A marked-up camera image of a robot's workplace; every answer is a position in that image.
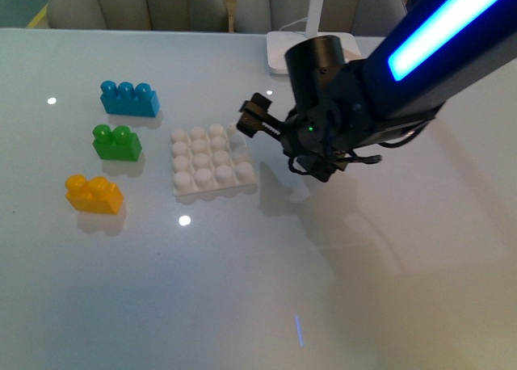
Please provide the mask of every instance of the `toy block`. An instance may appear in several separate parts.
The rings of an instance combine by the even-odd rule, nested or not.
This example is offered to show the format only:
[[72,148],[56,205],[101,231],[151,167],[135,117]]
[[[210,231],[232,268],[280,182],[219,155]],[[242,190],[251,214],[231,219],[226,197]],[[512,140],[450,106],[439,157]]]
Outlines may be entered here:
[[115,215],[124,200],[118,186],[103,176],[88,182],[82,174],[74,174],[67,178],[65,186],[66,199],[78,211]]
[[244,136],[235,123],[227,129],[214,124],[208,132],[195,127],[190,134],[176,129],[170,139],[176,196],[257,183]]
[[141,83],[133,89],[129,82],[122,82],[117,88],[112,81],[100,85],[103,94],[100,100],[107,114],[122,116],[156,117],[160,103],[156,91],[147,83]]
[[93,146],[103,160],[136,162],[142,151],[136,133],[127,126],[117,126],[111,131],[107,125],[97,125],[94,130]]

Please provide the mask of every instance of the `white table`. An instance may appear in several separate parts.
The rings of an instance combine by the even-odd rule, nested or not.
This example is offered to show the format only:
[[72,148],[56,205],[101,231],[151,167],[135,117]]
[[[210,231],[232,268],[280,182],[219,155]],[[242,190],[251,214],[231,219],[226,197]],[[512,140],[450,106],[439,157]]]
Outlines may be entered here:
[[[0,30],[2,370],[515,368],[516,64],[409,145],[359,151],[378,165],[319,183],[258,133],[256,191],[177,202],[173,128],[236,120],[255,91],[293,106],[265,40]],[[159,117],[107,116],[107,79],[149,83]],[[105,123],[138,133],[138,163],[99,160]],[[74,211],[75,173],[117,182],[121,213]]]

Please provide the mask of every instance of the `black cable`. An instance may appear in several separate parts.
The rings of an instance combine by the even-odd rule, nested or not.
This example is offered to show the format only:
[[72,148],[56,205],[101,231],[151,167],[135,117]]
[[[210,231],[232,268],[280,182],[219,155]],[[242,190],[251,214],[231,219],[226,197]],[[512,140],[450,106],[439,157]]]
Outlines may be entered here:
[[312,173],[311,173],[311,172],[308,172],[308,171],[303,172],[303,171],[298,170],[297,168],[295,168],[295,166],[294,166],[294,159],[295,159],[294,157],[290,157],[290,158],[289,158],[289,170],[290,170],[292,173],[294,173],[294,174],[301,174],[302,176],[312,175]]
[[413,133],[411,134],[411,136],[405,138],[404,140],[402,141],[398,141],[398,142],[381,142],[379,145],[384,147],[384,148],[389,148],[389,149],[393,149],[393,148],[400,148],[401,146],[407,144],[408,142],[414,140],[416,138],[416,136],[418,136],[422,130],[427,126],[427,124],[429,123],[429,121],[426,121],[423,123],[423,126],[420,127],[420,128],[416,128]]

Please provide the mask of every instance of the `lego stud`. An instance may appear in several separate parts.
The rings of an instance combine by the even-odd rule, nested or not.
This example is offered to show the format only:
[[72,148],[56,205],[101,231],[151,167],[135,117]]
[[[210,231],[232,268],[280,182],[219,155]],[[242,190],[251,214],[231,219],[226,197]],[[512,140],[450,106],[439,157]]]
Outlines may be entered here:
[[172,140],[172,143],[175,144],[176,142],[185,142],[188,143],[188,135],[187,132],[185,132],[183,129],[175,129],[170,134],[170,139]]
[[255,176],[253,167],[248,162],[241,162],[235,167],[235,177],[241,183],[253,183]]
[[113,138],[118,145],[128,145],[131,141],[131,131],[127,126],[117,126],[113,129]]
[[212,155],[213,166],[228,166],[229,154],[225,150],[218,150]]
[[214,137],[210,140],[210,149],[212,152],[226,149],[226,139],[224,137]]
[[228,186],[233,183],[233,172],[230,166],[218,166],[216,168],[216,181],[221,186]]
[[119,91],[116,89],[116,84],[113,81],[104,81],[100,85],[100,90],[103,91],[105,97],[116,98]]
[[192,190],[192,177],[188,172],[180,171],[174,174],[174,188],[178,192],[189,192]]
[[178,156],[188,157],[190,155],[188,145],[182,141],[176,142],[175,144],[172,145],[172,155],[174,157],[178,157]]
[[191,170],[190,165],[191,162],[184,156],[179,156],[178,158],[174,158],[172,160],[172,169],[174,172],[189,172]]
[[194,140],[191,145],[192,153],[208,153],[208,143],[202,138]]
[[250,162],[250,152],[245,146],[237,148],[232,152],[232,160],[234,164]]
[[194,128],[192,128],[191,130],[191,139],[192,140],[197,140],[197,139],[205,139],[207,138],[207,133],[205,132],[205,130],[199,126],[196,126]]
[[119,84],[119,95],[122,99],[134,99],[135,90],[129,82],[122,82]]
[[103,176],[97,176],[96,178],[93,178],[88,182],[87,186],[92,196],[96,199],[101,199],[110,192],[109,183]]
[[135,89],[137,93],[138,99],[151,99],[153,98],[153,92],[151,91],[151,86],[147,83],[141,83]]
[[81,196],[87,194],[86,178],[81,174],[73,174],[67,178],[65,187],[72,196]]
[[112,141],[111,129],[107,125],[97,125],[93,134],[99,144],[109,144]]
[[225,128],[221,124],[214,124],[208,128],[208,136],[210,138],[214,137],[224,137],[225,136]]
[[194,183],[203,190],[213,188],[212,172],[206,168],[197,170],[194,173]]
[[201,168],[210,169],[210,156],[208,156],[206,153],[196,153],[192,159],[192,165],[194,166],[195,170]]

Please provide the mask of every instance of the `white lego plate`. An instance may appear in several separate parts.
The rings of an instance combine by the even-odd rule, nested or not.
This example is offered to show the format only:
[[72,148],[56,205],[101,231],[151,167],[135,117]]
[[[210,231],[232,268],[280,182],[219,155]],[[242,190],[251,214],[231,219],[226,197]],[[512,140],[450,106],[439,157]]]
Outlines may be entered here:
[[172,142],[174,194],[186,196],[257,183],[250,153],[236,123],[220,124],[189,133],[175,129]]

